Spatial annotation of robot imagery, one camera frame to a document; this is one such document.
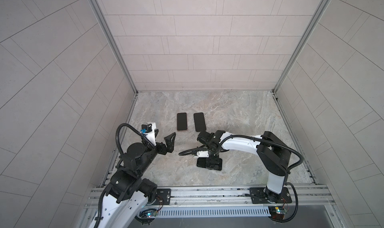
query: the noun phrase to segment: tiled wall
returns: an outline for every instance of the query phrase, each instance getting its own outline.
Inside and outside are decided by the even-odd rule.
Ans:
[[[0,0],[0,226],[70,227],[132,97],[87,0]]]
[[[332,0],[277,92],[349,227],[384,227],[384,0]]]
[[[98,3],[138,90],[266,90],[319,1]]]

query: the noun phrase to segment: gray marble floor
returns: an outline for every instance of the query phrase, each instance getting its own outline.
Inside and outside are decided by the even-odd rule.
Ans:
[[[180,112],[187,113],[187,131],[176,130],[176,114]],[[144,178],[158,186],[266,184],[267,169],[258,156],[250,153],[237,150],[220,153],[221,171],[198,168],[196,158],[178,155],[201,145],[196,140],[199,134],[195,132],[193,119],[196,112],[204,113],[207,132],[226,130],[233,134],[261,135],[267,130],[295,149],[269,91],[143,92],[139,93],[129,123],[139,129],[141,124],[156,122],[157,142],[164,142],[163,137],[176,132],[174,152],[157,155]],[[140,137],[127,130],[123,149],[133,142],[140,142]],[[290,163],[297,160],[292,155]],[[288,181],[311,182],[303,165],[291,170]]]

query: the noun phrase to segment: black mounting plate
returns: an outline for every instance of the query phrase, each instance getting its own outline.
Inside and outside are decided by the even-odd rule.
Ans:
[[[257,194],[264,193],[264,189],[265,189],[265,187],[257,187],[257,188],[252,187],[252,188],[249,188],[249,193],[251,195],[257,196]],[[292,203],[291,195],[289,194],[288,188],[286,188],[286,187],[283,187],[283,189],[281,190],[281,202],[279,202],[279,203],[284,203],[283,198],[285,199],[286,203]],[[253,197],[251,197],[251,199],[252,199],[252,204],[273,204],[273,203],[270,203],[266,199],[261,199],[261,198],[256,199]]]
[[[169,205],[170,203],[170,189],[157,189],[156,195],[163,198],[164,204]],[[156,198],[155,201],[151,205],[160,205],[159,200]]]
[[[221,170],[222,167],[223,167],[223,159],[219,158],[219,163],[218,163],[218,168],[217,169],[211,168],[211,167],[207,167],[207,158],[206,157],[199,157],[197,159],[196,166],[200,167],[200,168],[207,168],[209,170]]]

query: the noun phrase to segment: smartphone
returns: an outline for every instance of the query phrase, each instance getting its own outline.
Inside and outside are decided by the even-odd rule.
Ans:
[[[203,112],[193,114],[193,118],[195,120],[195,130],[197,132],[207,130],[207,127],[205,126],[205,119],[204,119]]]
[[[177,114],[177,130],[187,130],[187,114],[186,113],[178,113]]]

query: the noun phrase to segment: smartphone screen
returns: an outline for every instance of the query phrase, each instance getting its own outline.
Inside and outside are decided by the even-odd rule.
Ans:
[[[177,114],[177,130],[187,130],[187,114],[186,113],[178,113]]]
[[[197,132],[207,130],[207,127],[205,126],[205,119],[204,119],[203,112],[193,114],[193,118],[195,120],[195,130]]]

